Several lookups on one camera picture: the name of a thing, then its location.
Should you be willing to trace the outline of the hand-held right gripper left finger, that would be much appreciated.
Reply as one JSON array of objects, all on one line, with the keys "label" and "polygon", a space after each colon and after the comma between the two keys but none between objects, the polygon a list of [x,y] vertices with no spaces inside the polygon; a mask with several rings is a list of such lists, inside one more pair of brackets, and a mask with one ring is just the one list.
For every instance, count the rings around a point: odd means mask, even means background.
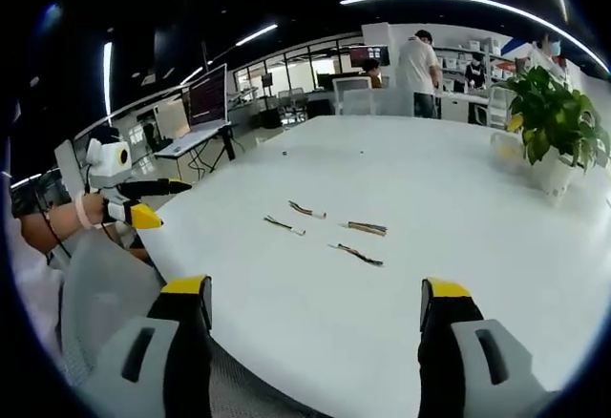
[{"label": "hand-held right gripper left finger", "polygon": [[210,417],[212,280],[168,282],[102,347],[84,383],[97,417]]}]

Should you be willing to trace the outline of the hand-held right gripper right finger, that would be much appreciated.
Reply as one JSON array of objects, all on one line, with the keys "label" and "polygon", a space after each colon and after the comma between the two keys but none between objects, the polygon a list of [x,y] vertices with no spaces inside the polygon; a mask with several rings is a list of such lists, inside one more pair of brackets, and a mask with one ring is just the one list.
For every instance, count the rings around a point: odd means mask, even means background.
[{"label": "hand-held right gripper right finger", "polygon": [[530,351],[457,282],[422,281],[420,335],[420,417],[536,417],[557,396]]}]

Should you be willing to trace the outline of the person's left hand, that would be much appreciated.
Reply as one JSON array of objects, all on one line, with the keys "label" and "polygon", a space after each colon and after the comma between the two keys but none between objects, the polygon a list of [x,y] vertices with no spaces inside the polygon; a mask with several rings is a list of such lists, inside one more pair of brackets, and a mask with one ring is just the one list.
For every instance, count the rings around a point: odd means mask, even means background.
[{"label": "person's left hand", "polygon": [[81,192],[76,199],[75,210],[82,227],[86,230],[112,221],[108,214],[107,200],[99,193]]}]

